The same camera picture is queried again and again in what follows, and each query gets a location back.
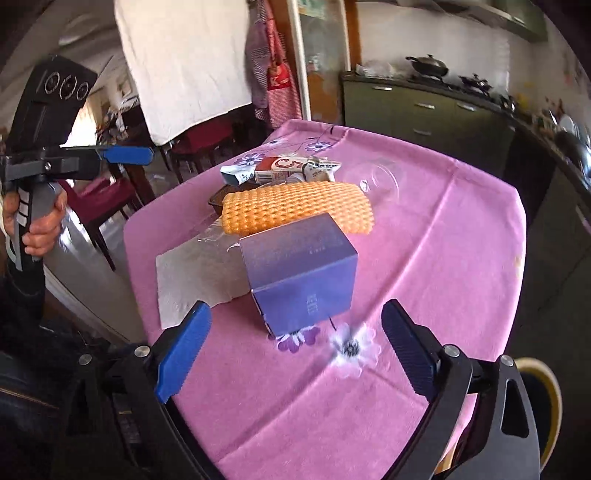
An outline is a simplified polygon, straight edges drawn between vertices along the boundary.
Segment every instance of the purple box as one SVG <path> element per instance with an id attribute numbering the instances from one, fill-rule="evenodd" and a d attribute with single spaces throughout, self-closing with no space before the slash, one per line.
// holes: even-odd
<path id="1" fill-rule="evenodd" d="M 252 295 L 275 336 L 351 307 L 357 252 L 328 213 L 240 240 Z"/>

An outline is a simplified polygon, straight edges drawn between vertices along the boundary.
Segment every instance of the white towel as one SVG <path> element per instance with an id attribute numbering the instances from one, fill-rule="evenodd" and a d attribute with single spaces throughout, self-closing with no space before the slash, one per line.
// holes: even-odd
<path id="1" fill-rule="evenodd" d="M 115 16 L 156 145 L 251 103 L 245 0 L 115 0 Z"/>

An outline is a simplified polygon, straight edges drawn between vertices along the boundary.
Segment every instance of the stove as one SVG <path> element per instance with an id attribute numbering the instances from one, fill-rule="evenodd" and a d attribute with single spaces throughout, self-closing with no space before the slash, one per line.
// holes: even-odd
<path id="1" fill-rule="evenodd" d="M 454 85 L 452 83 L 447 83 L 441 77 L 430 77 L 426 75 L 412 74 L 407 79 L 407 81 L 410 83 L 419 83 L 421 85 L 427 85 L 429 87 L 441 88 L 443 90 L 448 90 L 450 92 L 465 93 L 467 95 L 476 96 L 478 98 L 488 100 L 493 103 L 495 102 L 495 100 L 490 96 L 488 92 L 484 92 L 476 87 L 468 87 L 466 85 Z"/>

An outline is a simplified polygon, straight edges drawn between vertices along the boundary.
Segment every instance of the red checkered apron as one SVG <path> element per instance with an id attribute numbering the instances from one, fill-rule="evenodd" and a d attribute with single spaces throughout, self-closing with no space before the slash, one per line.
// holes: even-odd
<path id="1" fill-rule="evenodd" d="M 271 126 L 279 128 L 287 120 L 301 118 L 300 97 L 268 2 L 265 2 L 265 7 L 267 8 L 267 36 L 271 50 L 267 87 L 269 117 Z"/>

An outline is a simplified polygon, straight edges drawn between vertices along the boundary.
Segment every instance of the person's hand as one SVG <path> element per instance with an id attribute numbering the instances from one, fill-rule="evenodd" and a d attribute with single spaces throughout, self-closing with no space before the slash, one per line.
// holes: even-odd
<path id="1" fill-rule="evenodd" d="M 56 244 L 61 232 L 61 221 L 66 215 L 67 193 L 62 191 L 56 198 L 53 210 L 45 217 L 35 220 L 29 232 L 22 237 L 25 253 L 34 257 L 42 257 Z M 2 203 L 2 220 L 8 235 L 14 235 L 14 215 L 18 211 L 20 198 L 17 192 L 9 192 Z"/>

